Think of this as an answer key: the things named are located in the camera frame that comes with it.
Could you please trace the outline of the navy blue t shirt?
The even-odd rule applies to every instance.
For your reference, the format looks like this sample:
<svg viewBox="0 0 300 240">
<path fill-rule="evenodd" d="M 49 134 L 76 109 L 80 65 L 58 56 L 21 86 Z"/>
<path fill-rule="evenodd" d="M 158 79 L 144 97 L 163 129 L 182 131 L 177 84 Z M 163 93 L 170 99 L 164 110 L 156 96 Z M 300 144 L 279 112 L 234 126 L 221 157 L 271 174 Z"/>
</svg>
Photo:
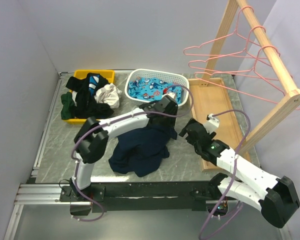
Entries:
<svg viewBox="0 0 300 240">
<path fill-rule="evenodd" d="M 134 172 L 144 177 L 155 172 L 163 159 L 170 156 L 168 142 L 177 139 L 173 127 L 152 125 L 137 128 L 117 137 L 118 143 L 108 162 L 113 172 Z"/>
</svg>

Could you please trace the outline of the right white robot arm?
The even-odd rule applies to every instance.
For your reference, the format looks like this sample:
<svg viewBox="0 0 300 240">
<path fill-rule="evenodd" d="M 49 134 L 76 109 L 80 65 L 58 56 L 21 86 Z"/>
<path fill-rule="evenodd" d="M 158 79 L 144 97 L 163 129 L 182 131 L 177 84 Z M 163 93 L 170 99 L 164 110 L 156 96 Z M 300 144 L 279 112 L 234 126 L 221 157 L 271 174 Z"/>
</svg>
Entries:
<svg viewBox="0 0 300 240">
<path fill-rule="evenodd" d="M 209 182 L 209 195 L 218 200 L 224 195 L 250 205 L 274 227 L 283 228 L 300 207 L 293 181 L 278 177 L 255 166 L 221 140 L 215 139 L 219 120 L 201 124 L 191 118 L 179 135 L 194 147 L 201 158 L 216 167 L 235 174 L 236 180 L 218 173 Z"/>
</svg>

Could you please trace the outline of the pink wire hanger front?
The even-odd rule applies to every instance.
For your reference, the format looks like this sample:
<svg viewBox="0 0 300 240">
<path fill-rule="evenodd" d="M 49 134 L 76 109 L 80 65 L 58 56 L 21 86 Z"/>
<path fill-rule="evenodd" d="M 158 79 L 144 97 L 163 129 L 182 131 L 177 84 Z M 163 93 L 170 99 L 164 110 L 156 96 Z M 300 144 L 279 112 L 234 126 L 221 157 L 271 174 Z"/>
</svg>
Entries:
<svg viewBox="0 0 300 240">
<path fill-rule="evenodd" d="M 261 57 L 266 56 L 266 53 L 273 53 L 275 57 L 279 57 L 280 61 L 285 64 L 285 68 L 288 71 L 289 78 L 292 79 L 295 85 L 300 84 L 300 49 L 297 47 L 293 47 L 288 49 L 280 55 L 275 53 L 275 51 L 271 48 L 267 48 L 264 52 L 260 53 Z M 200 49 L 196 49 L 194 54 L 203 54 Z M 252 59 L 244 59 L 244 58 L 234 58 L 234 59 L 225 59 L 221 60 L 234 61 L 236 59 L 241 59 L 242 63 L 240 67 L 235 70 L 226 67 L 224 71 L 244 71 L 251 69 L 254 65 L 254 61 Z M 267 66 L 262 63 L 258 63 L 256 65 L 256 71 L 265 78 L 274 78 L 278 79 L 278 81 L 272 81 L 270 84 L 263 79 L 259 78 L 250 78 L 244 76 L 233 75 L 235 87 L 229 87 L 228 89 L 242 96 L 247 96 L 251 98 L 255 98 L 261 101 L 265 101 L 272 104 L 278 104 L 287 94 L 288 91 L 285 90 L 284 84 L 280 81 L 278 74 L 275 73 L 275 70 L 278 70 L 280 73 L 284 71 L 280 68 L 274 67 L 274 65 L 270 61 L 270 66 Z"/>
</svg>

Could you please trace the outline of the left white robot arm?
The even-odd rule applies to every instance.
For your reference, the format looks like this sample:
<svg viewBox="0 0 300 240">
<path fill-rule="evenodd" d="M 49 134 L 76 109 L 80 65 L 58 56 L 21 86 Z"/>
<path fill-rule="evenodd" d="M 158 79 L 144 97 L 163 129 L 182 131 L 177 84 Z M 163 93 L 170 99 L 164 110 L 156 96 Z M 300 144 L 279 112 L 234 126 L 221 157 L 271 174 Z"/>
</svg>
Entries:
<svg viewBox="0 0 300 240">
<path fill-rule="evenodd" d="M 69 180 L 71 194 L 84 201 L 90 194 L 91 176 L 95 163 L 106 151 L 108 141 L 122 134 L 145 127 L 174 127 L 177 102 L 169 95 L 143 103 L 130 112 L 107 119 L 88 118 L 74 138 L 71 158 L 75 171 Z"/>
</svg>

